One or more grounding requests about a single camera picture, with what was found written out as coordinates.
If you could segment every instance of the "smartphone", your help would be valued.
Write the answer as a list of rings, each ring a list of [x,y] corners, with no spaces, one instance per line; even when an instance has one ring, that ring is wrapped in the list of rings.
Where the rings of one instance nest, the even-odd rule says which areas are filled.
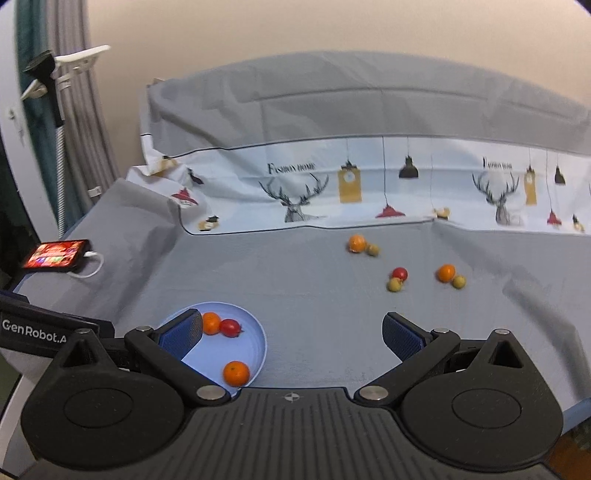
[[[88,240],[46,242],[33,251],[22,267],[27,272],[73,271],[81,265],[84,254],[88,250],[90,250]]]

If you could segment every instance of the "phone screen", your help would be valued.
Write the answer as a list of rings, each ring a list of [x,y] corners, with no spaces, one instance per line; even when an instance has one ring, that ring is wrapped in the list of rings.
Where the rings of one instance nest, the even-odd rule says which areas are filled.
[[[23,268],[71,268],[86,242],[86,240],[71,240],[41,244],[25,262]]]

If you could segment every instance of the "green fruit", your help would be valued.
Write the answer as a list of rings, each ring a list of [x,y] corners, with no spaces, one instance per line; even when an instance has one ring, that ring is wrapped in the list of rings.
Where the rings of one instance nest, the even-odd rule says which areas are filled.
[[[402,280],[399,278],[391,278],[388,282],[389,291],[400,291],[402,290]]]
[[[379,255],[379,247],[376,244],[369,244],[365,251],[370,257],[377,257]]]
[[[464,275],[456,275],[453,277],[452,285],[458,290],[463,289],[466,286],[466,277],[464,277]]]

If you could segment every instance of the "printed deer head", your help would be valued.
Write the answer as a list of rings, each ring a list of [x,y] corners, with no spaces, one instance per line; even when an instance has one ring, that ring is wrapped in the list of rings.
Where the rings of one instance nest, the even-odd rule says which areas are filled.
[[[486,201],[490,205],[494,205],[496,207],[496,214],[495,219],[499,225],[510,225],[511,218],[507,209],[505,208],[505,204],[507,203],[507,196],[515,193],[517,187],[519,187],[519,177],[517,177],[517,181],[513,178],[513,174],[511,174],[511,186],[509,187],[509,183],[505,183],[505,191],[501,193],[497,198],[495,198],[490,190],[490,181],[486,182],[485,186],[482,186],[482,177],[485,175],[486,172],[481,173],[478,175],[478,180],[474,178],[472,175],[472,181],[474,182],[474,186],[478,189],[479,192],[483,193],[486,196]]]
[[[272,178],[271,180],[269,180],[266,187],[261,182],[259,182],[259,185],[261,186],[263,191],[269,197],[271,197],[272,199],[275,199],[275,200],[280,200],[281,204],[283,206],[287,207],[287,213],[285,214],[285,222],[286,223],[287,222],[301,222],[302,220],[310,220],[313,218],[317,218],[313,215],[304,215],[301,212],[301,207],[302,207],[302,205],[309,205],[310,199],[320,195],[324,191],[324,189],[328,185],[329,176],[327,175],[326,180],[324,181],[324,183],[322,183],[318,179],[318,177],[316,177],[316,175],[314,175],[313,173],[310,173],[310,175],[312,175],[312,178],[315,179],[316,185],[314,186],[314,188],[312,190],[310,190],[310,187],[308,187],[308,185],[306,185],[306,194],[300,195],[300,200],[298,201],[298,203],[293,203],[290,200],[289,196],[286,195],[286,193],[283,191],[282,187],[279,187],[279,191],[277,193],[275,193],[273,190],[271,190],[271,184],[273,183],[273,180],[275,180],[275,178]]]

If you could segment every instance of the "orange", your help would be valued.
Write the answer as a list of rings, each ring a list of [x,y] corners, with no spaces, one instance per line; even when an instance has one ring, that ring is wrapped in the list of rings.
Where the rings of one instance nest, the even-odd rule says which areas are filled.
[[[223,368],[223,379],[231,387],[241,387],[248,383],[251,377],[251,371],[247,364],[243,364],[237,360],[228,363]]]
[[[205,335],[215,335],[220,331],[222,319],[217,313],[207,312],[203,314],[203,333]]]
[[[440,282],[449,283],[456,276],[456,267],[450,264],[445,264],[437,270],[437,278]]]
[[[360,254],[367,247],[367,242],[362,235],[354,235],[349,238],[349,251]]]

